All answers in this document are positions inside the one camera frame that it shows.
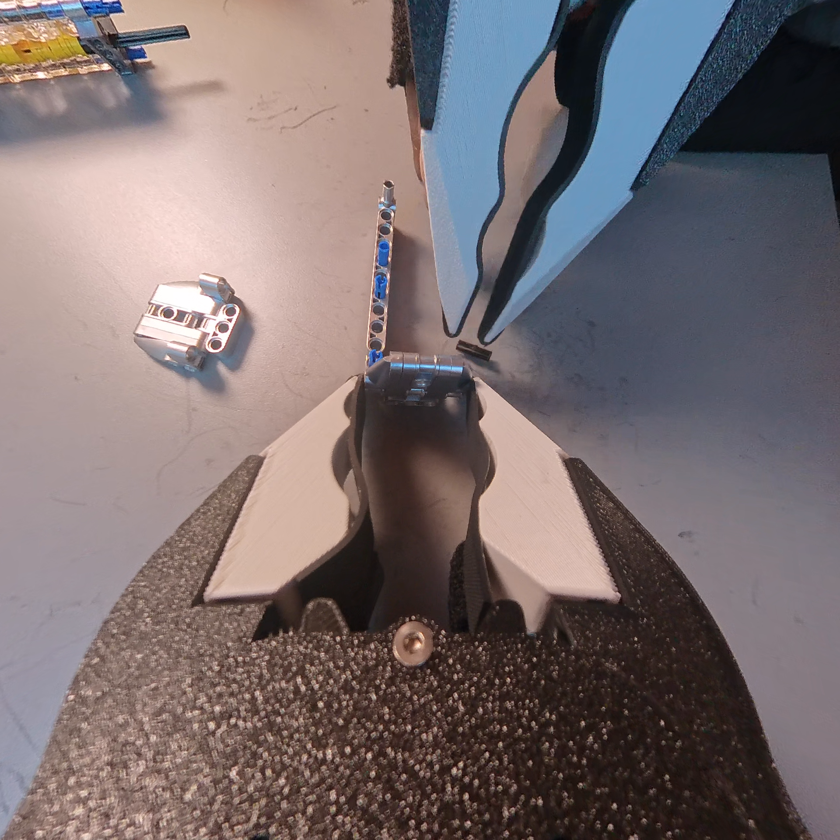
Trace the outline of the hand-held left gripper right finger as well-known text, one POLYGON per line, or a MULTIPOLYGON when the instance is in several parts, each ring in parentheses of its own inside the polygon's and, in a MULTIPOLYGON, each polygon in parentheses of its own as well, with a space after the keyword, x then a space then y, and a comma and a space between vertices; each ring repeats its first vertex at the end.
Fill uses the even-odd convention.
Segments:
POLYGON ((469 630, 499 600, 520 605, 531 633, 552 600, 619 603, 560 446, 479 378, 467 427, 476 481, 464 549, 469 630))

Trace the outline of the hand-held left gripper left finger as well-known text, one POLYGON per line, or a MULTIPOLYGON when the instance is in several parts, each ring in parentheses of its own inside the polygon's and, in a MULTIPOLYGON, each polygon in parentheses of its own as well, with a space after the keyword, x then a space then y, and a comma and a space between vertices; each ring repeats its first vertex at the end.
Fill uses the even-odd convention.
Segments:
POLYGON ((262 465, 203 593, 273 601, 286 627, 327 597, 366 629, 382 587, 361 468, 364 377, 356 376, 263 452, 262 465))

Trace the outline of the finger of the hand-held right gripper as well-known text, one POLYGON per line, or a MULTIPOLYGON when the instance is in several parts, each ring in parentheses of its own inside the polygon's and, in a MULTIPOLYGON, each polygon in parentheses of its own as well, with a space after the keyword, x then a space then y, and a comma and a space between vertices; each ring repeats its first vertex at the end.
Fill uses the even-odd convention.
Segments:
POLYGON ((632 198, 732 6, 601 2, 568 83, 560 152, 523 208, 478 329, 493 341, 632 198))
POLYGON ((454 1, 437 103, 422 131, 423 173, 447 335, 462 330, 480 288, 482 241, 505 194, 511 115, 555 47, 569 2, 454 1))

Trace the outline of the long grey beam with pins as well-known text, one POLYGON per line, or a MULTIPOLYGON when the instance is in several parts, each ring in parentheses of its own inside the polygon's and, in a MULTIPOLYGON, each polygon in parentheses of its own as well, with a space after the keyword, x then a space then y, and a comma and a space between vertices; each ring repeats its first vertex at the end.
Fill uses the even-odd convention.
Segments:
POLYGON ((395 212, 394 183, 384 181, 377 208, 369 327, 364 360, 366 370, 385 356, 395 212))

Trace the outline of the silver engine block piece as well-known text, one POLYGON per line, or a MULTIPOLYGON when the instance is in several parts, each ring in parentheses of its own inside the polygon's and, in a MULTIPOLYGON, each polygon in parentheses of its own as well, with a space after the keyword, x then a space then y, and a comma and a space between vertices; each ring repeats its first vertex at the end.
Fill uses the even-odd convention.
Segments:
POLYGON ((472 388, 472 372, 456 355, 421 355, 371 350, 364 374, 365 394, 391 404, 437 406, 472 388))
POLYGON ((159 285, 133 338, 157 361, 195 373, 209 355, 226 349, 240 312, 225 278, 201 274, 159 285))

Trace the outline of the person's black clothing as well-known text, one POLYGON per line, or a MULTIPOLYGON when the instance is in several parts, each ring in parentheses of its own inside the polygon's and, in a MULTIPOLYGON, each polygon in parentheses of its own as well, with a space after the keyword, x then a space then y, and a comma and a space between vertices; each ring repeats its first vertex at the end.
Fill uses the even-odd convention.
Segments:
POLYGON ((833 152, 839 50, 779 30, 682 147, 688 152, 833 152))

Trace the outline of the transparent brick assembly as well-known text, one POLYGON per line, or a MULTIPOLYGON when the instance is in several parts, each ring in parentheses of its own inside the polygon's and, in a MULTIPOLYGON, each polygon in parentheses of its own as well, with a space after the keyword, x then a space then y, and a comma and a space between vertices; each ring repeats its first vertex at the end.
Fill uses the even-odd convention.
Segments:
POLYGON ((145 47, 189 39, 186 26, 119 32, 120 1, 1 2, 1 82, 136 72, 145 47))

